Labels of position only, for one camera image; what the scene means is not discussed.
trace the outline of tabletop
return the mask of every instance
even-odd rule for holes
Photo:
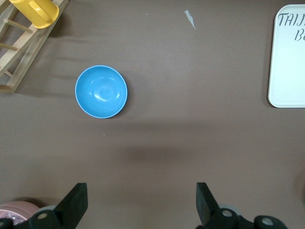
[[[194,229],[206,182],[249,221],[304,229],[305,110],[267,99],[288,4],[305,1],[70,0],[16,93],[0,94],[0,202],[57,204],[86,182],[78,228]],[[128,87],[110,119],[74,95],[98,64]]]

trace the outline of wooden dish rack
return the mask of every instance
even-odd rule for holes
[[[60,9],[58,20],[69,0],[53,0],[53,3]],[[0,78],[4,75],[9,76],[6,84],[0,84],[0,93],[15,92],[57,22],[56,20],[52,25],[44,29],[36,29],[33,25],[25,27],[13,21],[17,12],[18,10],[8,0],[0,0],[0,48],[7,49],[0,58]],[[2,43],[9,26],[24,31],[13,45]],[[17,60],[20,60],[20,62],[16,69],[13,73],[9,72],[9,68],[16,64]]]

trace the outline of bowl rim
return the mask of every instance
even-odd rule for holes
[[[21,215],[20,213],[18,213],[18,212],[16,212],[16,211],[11,211],[11,210],[6,210],[6,209],[0,209],[0,212],[4,212],[4,214],[10,212],[10,213],[12,213],[12,214],[14,214],[14,215],[17,215],[17,216],[23,218],[24,220],[28,220],[27,217]]]
[[[92,115],[92,114],[88,113],[88,112],[81,106],[81,104],[80,104],[80,102],[79,102],[79,100],[78,100],[78,97],[77,97],[77,86],[78,86],[78,82],[79,82],[81,76],[82,76],[85,72],[87,72],[88,70],[90,70],[91,68],[96,68],[96,67],[109,68],[109,69],[111,69],[112,71],[116,72],[116,73],[120,76],[120,78],[123,80],[123,83],[124,83],[124,86],[125,86],[126,97],[125,97],[125,99],[124,99],[124,102],[123,102],[121,108],[120,108],[116,113],[114,113],[114,114],[112,114],[112,115],[110,115],[110,116],[95,116],[95,115]],[[107,66],[107,65],[94,65],[94,66],[91,66],[91,67],[85,69],[85,70],[80,74],[80,76],[77,78],[77,81],[76,81],[76,83],[75,83],[75,98],[76,98],[76,101],[77,101],[78,105],[80,106],[80,108],[81,108],[86,114],[88,114],[88,115],[90,115],[90,116],[92,116],[92,117],[94,117],[94,118],[110,118],[110,117],[113,117],[113,116],[117,115],[117,114],[124,108],[124,106],[125,106],[125,104],[126,104],[126,101],[127,101],[127,96],[128,96],[128,89],[127,89],[127,84],[126,84],[124,78],[122,77],[122,75],[121,75],[117,70],[115,70],[114,68],[109,67],[109,66]]]

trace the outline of pink object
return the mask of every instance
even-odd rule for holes
[[[25,201],[13,201],[0,205],[0,218],[10,218],[14,225],[22,223],[31,218],[39,207]]]

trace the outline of yellow mug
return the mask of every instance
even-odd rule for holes
[[[37,29],[43,29],[56,21],[59,8],[51,0],[10,0],[10,2]]]

